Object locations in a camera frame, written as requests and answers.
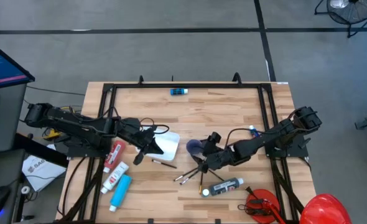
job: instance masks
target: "gray floor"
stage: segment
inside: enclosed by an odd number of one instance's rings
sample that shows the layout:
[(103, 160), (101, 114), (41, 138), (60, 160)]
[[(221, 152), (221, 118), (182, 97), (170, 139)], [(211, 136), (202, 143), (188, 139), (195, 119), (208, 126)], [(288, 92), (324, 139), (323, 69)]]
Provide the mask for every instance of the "gray floor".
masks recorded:
[[(262, 0), (267, 28), (344, 27), (314, 16), (317, 1)], [(162, 27), (257, 27), (245, 0), (0, 0), (0, 30)], [(353, 223), (367, 223), (367, 32), (268, 33), (277, 81), (290, 83), (296, 106), (323, 121), (309, 143), (317, 193), (335, 195)], [(29, 70), (32, 86), (84, 93), (89, 81), (267, 81), (261, 38), (247, 34), (0, 35), (0, 48)], [(28, 89), (29, 102), (80, 105), (83, 97)], [(19, 132), (40, 135), (19, 125)], [(25, 214), (51, 222), (63, 180), (41, 191)]]

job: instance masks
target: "wooden table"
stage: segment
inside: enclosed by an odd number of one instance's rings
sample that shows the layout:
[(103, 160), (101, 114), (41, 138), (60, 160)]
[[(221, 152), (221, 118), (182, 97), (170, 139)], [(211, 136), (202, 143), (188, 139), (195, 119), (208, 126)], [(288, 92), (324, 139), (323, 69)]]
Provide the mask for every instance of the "wooden table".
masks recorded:
[[(82, 114), (97, 117), (103, 82), (90, 82), (86, 91)], [(279, 119), (287, 117), (293, 110), (289, 86), (271, 83), (276, 111)], [(266, 106), (272, 125), (271, 113), (267, 97)], [(141, 164), (132, 162), (137, 152), (134, 146), (128, 146), (122, 160), (129, 165), (126, 172), (132, 177), (132, 183), (121, 208), (116, 212), (109, 211), (109, 201), (113, 191), (100, 196), (97, 223), (147, 223), (153, 218), (155, 223), (214, 223), (221, 219), (222, 223), (255, 223), (237, 206), (244, 203), (248, 196), (244, 189), (251, 186), (255, 189), (267, 189), (275, 193), (272, 179), (271, 163), (261, 148), (250, 161), (239, 166), (226, 166), (216, 173), (224, 179), (241, 177), (244, 184), (232, 192), (215, 197), (202, 198), (198, 193), (200, 174), (184, 185), (173, 180), (197, 166), (186, 151), (185, 145), (191, 139), (205, 139), (213, 131), (222, 137), (221, 146), (226, 141), (230, 130), (245, 128), (250, 124), (263, 131), (258, 92), (250, 88), (192, 88), (187, 95), (170, 96), (167, 88), (124, 88), (118, 89), (116, 108), (120, 116), (135, 118), (153, 118), (156, 123), (170, 126), (170, 130), (180, 135), (177, 155), (171, 164), (178, 167), (172, 169), (151, 162), (145, 157)], [(230, 142), (248, 139), (246, 131), (234, 132)], [(63, 192), (73, 169), (80, 158), (70, 161)], [(298, 158), (288, 158), (290, 176), (295, 194), (300, 201), (306, 203), (315, 196), (312, 176), (307, 165)], [(83, 190), (88, 159), (77, 170), (70, 185), (67, 197), (67, 209), (70, 208)], [(203, 187), (219, 182), (214, 175), (207, 173), (203, 177)], [(287, 196), (286, 214), (290, 218)], [(87, 202), (85, 218), (90, 217), (92, 193)]]

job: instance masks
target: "small bottle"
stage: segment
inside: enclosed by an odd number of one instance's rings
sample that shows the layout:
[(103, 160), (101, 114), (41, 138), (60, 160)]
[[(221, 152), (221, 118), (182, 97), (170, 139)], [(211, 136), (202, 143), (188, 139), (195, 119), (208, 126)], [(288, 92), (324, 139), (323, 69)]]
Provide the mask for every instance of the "small bottle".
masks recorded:
[(243, 184), (243, 178), (232, 178), (229, 180), (222, 181), (220, 183), (211, 185), (209, 187), (212, 196), (228, 192), (230, 190), (237, 189), (241, 184)]
[(259, 136), (257, 129), (253, 125), (250, 125), (249, 129), (250, 129), (250, 134), (253, 138), (256, 138)]
[(113, 197), (110, 200), (110, 212), (115, 212), (117, 207), (121, 206), (121, 202), (123, 202), (123, 199), (126, 196), (131, 179), (132, 178), (125, 174), (121, 177), (121, 180), (116, 187), (116, 191), (114, 191)]
[(171, 89), (170, 90), (171, 95), (184, 95), (188, 93), (188, 89), (184, 88), (177, 88), (177, 89)]
[(119, 165), (114, 169), (110, 176), (103, 183), (103, 188), (101, 189), (102, 194), (106, 194), (107, 191), (113, 189), (117, 184), (121, 176), (128, 170), (128, 165), (124, 162), (120, 162)]
[(110, 169), (114, 169), (116, 167), (116, 164), (120, 159), (121, 154), (123, 153), (125, 147), (126, 144), (123, 141), (114, 142), (113, 147), (105, 160), (104, 164), (105, 168), (103, 168), (103, 172), (108, 173)]

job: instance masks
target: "red hard hat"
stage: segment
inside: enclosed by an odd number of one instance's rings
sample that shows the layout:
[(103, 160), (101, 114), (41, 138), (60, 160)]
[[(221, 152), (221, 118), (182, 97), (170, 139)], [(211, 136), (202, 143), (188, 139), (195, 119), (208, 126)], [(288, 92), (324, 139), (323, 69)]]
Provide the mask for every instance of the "red hard hat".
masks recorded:
[(331, 194), (311, 199), (302, 211), (300, 224), (352, 224), (345, 207)]

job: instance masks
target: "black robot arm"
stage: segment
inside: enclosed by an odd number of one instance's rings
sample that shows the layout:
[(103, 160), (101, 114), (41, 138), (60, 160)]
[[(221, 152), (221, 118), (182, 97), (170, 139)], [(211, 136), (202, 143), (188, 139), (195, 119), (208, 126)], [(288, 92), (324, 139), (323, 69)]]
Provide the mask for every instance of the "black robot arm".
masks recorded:
[(94, 150), (103, 147), (105, 139), (119, 137), (140, 149), (134, 164), (141, 163), (147, 153), (163, 154), (163, 150), (156, 144), (154, 131), (157, 126), (141, 130), (141, 123), (137, 118), (121, 117), (90, 118), (72, 111), (61, 110), (48, 103), (29, 104), (29, 112), (24, 122), (34, 128), (53, 128), (68, 136), (73, 136), (86, 143)]
[(260, 132), (259, 137), (234, 142), (227, 145), (224, 149), (216, 146), (220, 142), (221, 136), (213, 133), (206, 140), (202, 140), (203, 156), (206, 157), (202, 162), (202, 171), (208, 168), (216, 170), (224, 166), (237, 166), (248, 161), (252, 155), (257, 153), (260, 147), (273, 144), (274, 147), (285, 149), (292, 144), (292, 140), (302, 134), (310, 134), (316, 131), (322, 122), (319, 120), (311, 107), (299, 108), (290, 116), (282, 120), (277, 126), (266, 132)]

